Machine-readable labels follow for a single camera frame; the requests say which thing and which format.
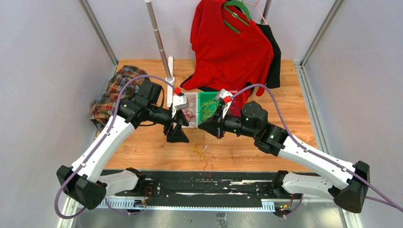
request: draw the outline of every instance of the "metal pole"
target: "metal pole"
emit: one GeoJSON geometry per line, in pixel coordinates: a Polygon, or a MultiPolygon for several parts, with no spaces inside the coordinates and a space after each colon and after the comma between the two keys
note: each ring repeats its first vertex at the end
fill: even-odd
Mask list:
{"type": "Polygon", "coordinates": [[[144,0],[147,4],[148,14],[150,15],[151,23],[153,24],[155,39],[157,39],[158,48],[160,50],[161,59],[163,60],[163,65],[165,68],[166,77],[171,80],[172,75],[168,67],[168,60],[165,55],[165,50],[163,48],[163,41],[161,40],[160,31],[158,30],[157,20],[155,19],[155,14],[153,10],[153,5],[151,4],[151,0],[144,0]]]}
{"type": "Polygon", "coordinates": [[[269,8],[270,8],[270,4],[271,4],[271,0],[266,0],[265,8],[264,8],[263,13],[262,13],[263,18],[266,18],[267,12],[269,11],[269,8]]]}
{"type": "Polygon", "coordinates": [[[98,21],[95,18],[94,13],[91,10],[91,6],[88,3],[88,0],[78,0],[80,2],[81,7],[83,8],[85,14],[87,15],[92,28],[94,28],[96,35],[98,36],[99,40],[101,41],[102,46],[104,46],[106,53],[108,54],[109,58],[111,59],[112,63],[114,64],[115,67],[117,67],[118,60],[109,45],[101,27],[99,26],[98,21]]]}
{"type": "Polygon", "coordinates": [[[319,44],[323,35],[326,33],[326,31],[329,28],[330,24],[332,23],[333,19],[336,17],[336,15],[339,12],[344,1],[345,0],[336,0],[333,3],[332,9],[330,9],[329,13],[326,16],[326,19],[323,21],[323,24],[320,26],[319,31],[317,32],[314,40],[312,41],[311,45],[309,46],[308,51],[305,53],[304,57],[302,58],[302,61],[301,61],[302,67],[305,67],[308,64],[317,45],[319,44]]]}

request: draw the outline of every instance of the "metal floor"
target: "metal floor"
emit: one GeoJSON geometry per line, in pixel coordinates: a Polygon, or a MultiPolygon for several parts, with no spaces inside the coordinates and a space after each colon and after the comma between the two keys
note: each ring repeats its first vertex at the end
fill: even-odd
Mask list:
{"type": "Polygon", "coordinates": [[[287,220],[270,212],[216,212],[146,210],[122,216],[108,209],[84,212],[74,228],[346,228],[341,210],[334,203],[302,204],[287,220]]]}

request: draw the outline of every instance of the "red cap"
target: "red cap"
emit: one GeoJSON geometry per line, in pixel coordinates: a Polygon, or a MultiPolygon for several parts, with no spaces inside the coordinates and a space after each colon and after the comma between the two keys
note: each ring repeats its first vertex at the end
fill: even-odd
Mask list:
{"type": "Polygon", "coordinates": [[[181,91],[181,89],[180,89],[179,87],[176,87],[176,88],[173,90],[173,92],[174,92],[176,95],[179,95],[182,91],[181,91]]]}
{"type": "Polygon", "coordinates": [[[225,102],[225,103],[228,103],[228,102],[230,102],[230,101],[232,101],[232,99],[231,99],[230,96],[224,97],[224,102],[225,102]]]}

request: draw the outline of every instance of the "pink hanger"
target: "pink hanger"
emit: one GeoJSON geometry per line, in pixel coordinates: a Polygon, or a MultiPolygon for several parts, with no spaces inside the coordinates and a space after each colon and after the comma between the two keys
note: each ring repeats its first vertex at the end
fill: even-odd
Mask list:
{"type": "Polygon", "coordinates": [[[261,15],[263,21],[266,23],[266,25],[268,25],[267,21],[266,21],[266,20],[264,19],[264,17],[263,17],[262,12],[261,12],[260,9],[259,9],[259,2],[260,2],[260,0],[258,0],[255,4],[247,3],[247,2],[243,2],[243,3],[244,3],[244,4],[247,4],[247,5],[251,5],[251,6],[256,6],[256,8],[258,8],[258,12],[259,12],[259,14],[261,15]]]}

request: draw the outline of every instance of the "white panel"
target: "white panel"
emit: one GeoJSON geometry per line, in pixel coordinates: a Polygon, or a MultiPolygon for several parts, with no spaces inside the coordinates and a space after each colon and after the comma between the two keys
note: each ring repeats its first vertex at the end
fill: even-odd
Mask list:
{"type": "MultiPolygon", "coordinates": [[[[200,0],[153,0],[167,55],[194,58],[190,31],[200,0]]],[[[273,0],[267,15],[283,59],[301,60],[334,0],[273,0]]],[[[158,46],[143,0],[89,0],[116,57],[159,59],[158,46]]],[[[263,12],[265,0],[260,3],[263,12]]],[[[252,18],[259,13],[248,6],[252,18]]]]}
{"type": "MultiPolygon", "coordinates": [[[[345,1],[307,65],[330,153],[365,161],[371,183],[403,205],[403,2],[345,1]]],[[[369,190],[370,196],[376,194],[369,190]]],[[[367,200],[363,227],[401,227],[402,214],[367,200]]]]}
{"type": "Polygon", "coordinates": [[[55,227],[56,171],[94,139],[113,66],[77,0],[3,1],[0,21],[0,227],[55,227]]]}
{"type": "Polygon", "coordinates": [[[301,61],[334,0],[273,0],[268,23],[282,59],[301,61]]]}

